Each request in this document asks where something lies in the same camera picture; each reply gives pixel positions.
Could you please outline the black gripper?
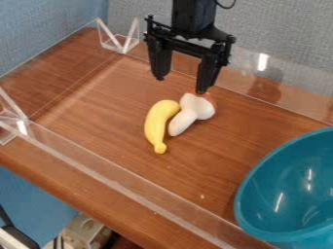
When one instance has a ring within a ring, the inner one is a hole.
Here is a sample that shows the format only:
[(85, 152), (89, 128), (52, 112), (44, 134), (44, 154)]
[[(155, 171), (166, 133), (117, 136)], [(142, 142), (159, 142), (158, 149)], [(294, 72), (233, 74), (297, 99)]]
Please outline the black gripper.
[(230, 63), (236, 37), (220, 30), (213, 23), (197, 32), (163, 24), (153, 15), (146, 18), (145, 42), (149, 47), (151, 71), (162, 81), (170, 72), (171, 54), (185, 53), (202, 59), (198, 66), (196, 92), (204, 94), (214, 85), (222, 66)]

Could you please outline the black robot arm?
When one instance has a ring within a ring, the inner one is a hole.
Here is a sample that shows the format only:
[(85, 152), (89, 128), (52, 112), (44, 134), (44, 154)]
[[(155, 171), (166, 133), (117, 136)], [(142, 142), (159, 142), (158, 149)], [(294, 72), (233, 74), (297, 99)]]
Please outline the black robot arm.
[(145, 42), (149, 49), (151, 72), (162, 81), (170, 72), (173, 52), (202, 59), (198, 66), (196, 92), (204, 94), (214, 85), (220, 70), (230, 63), (236, 37), (214, 26), (217, 0), (173, 0), (171, 25), (159, 23), (150, 14), (145, 18), (147, 31)]

